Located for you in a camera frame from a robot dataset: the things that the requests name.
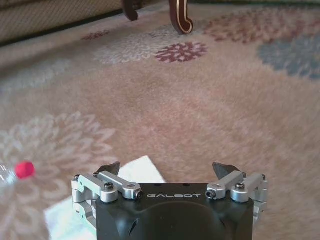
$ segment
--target floral patterned rug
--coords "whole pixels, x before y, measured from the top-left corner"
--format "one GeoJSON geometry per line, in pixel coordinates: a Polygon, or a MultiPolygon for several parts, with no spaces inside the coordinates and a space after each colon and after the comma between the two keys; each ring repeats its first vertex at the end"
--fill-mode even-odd
{"type": "Polygon", "coordinates": [[[320,8],[189,15],[189,35],[160,2],[0,48],[0,161],[37,169],[0,202],[1,240],[48,239],[44,210],[73,175],[145,155],[168,182],[214,181],[212,162],[264,173],[254,237],[319,237],[320,8]]]}

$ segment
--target white paper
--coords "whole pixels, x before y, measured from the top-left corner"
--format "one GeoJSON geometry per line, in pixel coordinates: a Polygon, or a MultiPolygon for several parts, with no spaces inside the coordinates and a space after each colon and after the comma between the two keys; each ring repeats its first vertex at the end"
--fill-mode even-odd
{"type": "MultiPolygon", "coordinates": [[[[165,183],[148,156],[123,166],[118,176],[135,183],[165,183]]],[[[97,240],[73,210],[72,197],[46,209],[44,215],[51,240],[97,240]]]]}

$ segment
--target sofa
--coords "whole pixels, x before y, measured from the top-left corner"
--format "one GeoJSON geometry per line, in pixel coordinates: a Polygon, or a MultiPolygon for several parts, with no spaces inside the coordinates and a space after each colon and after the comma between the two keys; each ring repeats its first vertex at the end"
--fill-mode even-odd
{"type": "Polygon", "coordinates": [[[122,0],[0,0],[0,45],[121,11],[122,7],[122,0]]]}

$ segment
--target blue flower pattern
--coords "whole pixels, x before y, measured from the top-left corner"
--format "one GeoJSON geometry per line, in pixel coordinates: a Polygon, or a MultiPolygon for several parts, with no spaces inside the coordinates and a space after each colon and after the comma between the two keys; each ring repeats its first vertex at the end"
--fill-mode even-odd
{"type": "Polygon", "coordinates": [[[320,80],[320,34],[263,44],[258,47],[258,56],[275,71],[286,70],[289,76],[320,80]]]}

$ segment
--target wooden furniture leg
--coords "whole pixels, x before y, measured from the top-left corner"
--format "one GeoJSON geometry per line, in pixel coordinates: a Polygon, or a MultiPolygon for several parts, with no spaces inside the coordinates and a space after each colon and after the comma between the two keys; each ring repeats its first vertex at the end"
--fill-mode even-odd
{"type": "Polygon", "coordinates": [[[170,18],[174,29],[179,34],[189,34],[194,23],[188,18],[188,0],[169,0],[170,18]]]}
{"type": "Polygon", "coordinates": [[[121,0],[124,15],[131,21],[138,19],[138,13],[134,10],[133,0],[121,0]]]}

